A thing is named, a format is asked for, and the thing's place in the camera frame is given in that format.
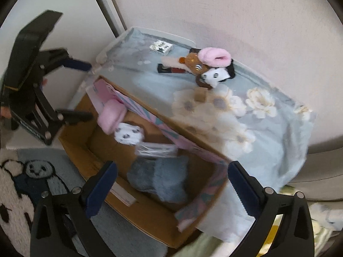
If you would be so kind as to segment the panda pattern rug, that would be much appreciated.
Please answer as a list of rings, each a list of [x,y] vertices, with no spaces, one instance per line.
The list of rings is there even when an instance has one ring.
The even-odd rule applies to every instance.
[[[84,183],[63,150],[1,150],[1,230],[16,253],[30,254],[31,227],[41,194],[66,194]],[[167,253],[165,245],[139,231],[107,203],[91,221],[116,256]]]

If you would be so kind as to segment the brown bear plush slipper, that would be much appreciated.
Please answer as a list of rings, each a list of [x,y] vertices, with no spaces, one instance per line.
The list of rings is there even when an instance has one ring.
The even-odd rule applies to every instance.
[[[187,66],[190,74],[197,76],[207,72],[210,67],[203,64],[199,59],[196,53],[189,53],[186,57],[171,57],[171,56],[162,56],[161,63],[164,66],[176,66],[178,64],[184,64]]]

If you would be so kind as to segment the brown cardboard box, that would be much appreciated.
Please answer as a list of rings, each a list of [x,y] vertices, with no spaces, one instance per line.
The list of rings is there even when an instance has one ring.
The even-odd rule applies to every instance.
[[[113,161],[117,179],[106,202],[144,233],[179,248],[224,189],[227,160],[103,77],[86,87],[76,108],[94,117],[65,127],[60,142],[82,177]]]

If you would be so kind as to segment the floral light blue tablecloth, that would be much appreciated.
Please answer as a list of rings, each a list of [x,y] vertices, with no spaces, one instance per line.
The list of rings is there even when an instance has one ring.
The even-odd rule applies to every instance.
[[[199,140],[239,161],[263,186],[279,190],[303,167],[316,116],[235,62],[236,76],[196,102],[190,73],[160,74],[162,55],[150,49],[157,40],[173,44],[171,57],[185,56],[194,44],[178,36],[131,28],[96,58],[99,67],[70,102],[75,107],[97,75],[102,75]]]

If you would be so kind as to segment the clear plastic package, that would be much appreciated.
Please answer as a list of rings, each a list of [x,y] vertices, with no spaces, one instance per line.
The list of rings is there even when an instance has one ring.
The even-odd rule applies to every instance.
[[[135,146],[135,155],[148,158],[174,158],[178,156],[178,150],[174,144],[140,142]]]

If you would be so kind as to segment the yellow floral blanket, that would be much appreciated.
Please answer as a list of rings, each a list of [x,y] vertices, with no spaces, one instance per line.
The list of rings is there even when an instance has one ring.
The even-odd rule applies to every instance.
[[[294,187],[284,186],[280,190],[280,193],[283,195],[294,195],[296,191],[298,190]],[[237,217],[244,218],[244,222],[248,223],[245,225],[245,228],[251,226],[252,218],[246,219],[247,214],[239,201],[237,194],[235,195],[235,202],[239,205],[239,214],[244,215]],[[321,256],[333,245],[333,242],[336,241],[336,238],[338,237],[338,232],[342,230],[342,208],[333,209],[321,202],[310,202],[309,211],[314,233],[314,256]],[[280,223],[281,215],[277,215],[270,233],[257,256],[263,256],[267,253],[267,250],[271,248],[271,243],[275,238]],[[229,256],[229,254],[233,253],[234,245],[238,245],[239,240],[237,239],[239,237],[241,236],[235,234],[229,239],[231,242],[224,242],[218,238],[202,233],[194,241],[177,250],[176,253],[172,253],[172,250],[168,250],[166,256]]]

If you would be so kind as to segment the blue fluffy slipper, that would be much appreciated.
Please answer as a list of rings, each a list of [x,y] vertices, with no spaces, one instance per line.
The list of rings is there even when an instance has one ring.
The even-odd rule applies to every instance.
[[[183,204],[188,199],[185,191],[188,161],[185,155],[154,159],[138,157],[127,173],[127,180],[136,190],[154,194],[161,202]]]

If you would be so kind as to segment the red and black lipstick box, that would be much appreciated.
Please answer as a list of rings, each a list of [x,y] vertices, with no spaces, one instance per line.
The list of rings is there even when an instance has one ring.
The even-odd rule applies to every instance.
[[[186,65],[178,64],[176,66],[164,66],[162,63],[158,64],[157,71],[160,74],[185,74],[191,73]]]

